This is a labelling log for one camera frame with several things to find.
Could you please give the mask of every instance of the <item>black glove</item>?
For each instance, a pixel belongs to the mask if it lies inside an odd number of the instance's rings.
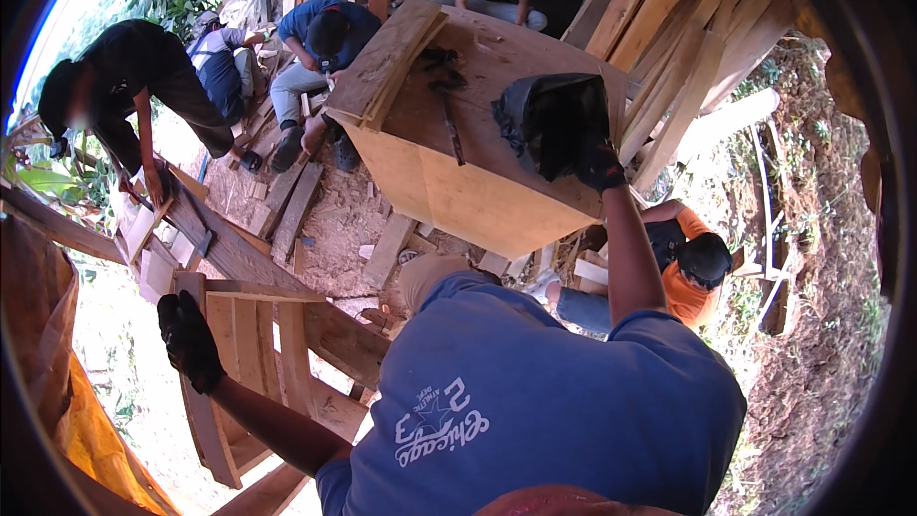
[[[590,137],[579,145],[579,160],[576,166],[576,177],[583,184],[602,191],[617,188],[627,183],[625,168],[618,161],[607,140]]]
[[[163,295],[156,306],[169,361],[191,381],[198,394],[209,394],[226,372],[207,321],[191,293]]]

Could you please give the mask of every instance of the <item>forearm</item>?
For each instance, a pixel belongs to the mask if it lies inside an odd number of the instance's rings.
[[[308,476],[353,446],[321,424],[224,376],[210,397],[288,464]]]
[[[647,232],[631,199],[630,189],[621,185],[602,192],[607,212],[608,304],[612,326],[641,310],[666,310],[666,293]]]

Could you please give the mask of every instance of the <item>stack of lumber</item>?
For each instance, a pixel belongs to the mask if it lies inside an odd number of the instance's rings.
[[[614,143],[623,163],[654,138],[633,184],[648,189],[699,114],[764,59],[808,0],[585,0],[562,40],[629,73]]]

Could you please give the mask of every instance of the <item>black cap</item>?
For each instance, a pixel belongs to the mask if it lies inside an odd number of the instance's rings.
[[[679,269],[716,286],[733,268],[733,257],[723,238],[712,232],[700,234],[676,252]]]
[[[60,139],[67,132],[67,126],[63,125],[63,115],[79,74],[80,63],[67,58],[52,68],[41,87],[39,116],[55,139]]]
[[[316,54],[331,57],[344,47],[347,25],[347,17],[340,10],[321,11],[309,22],[306,40]]]

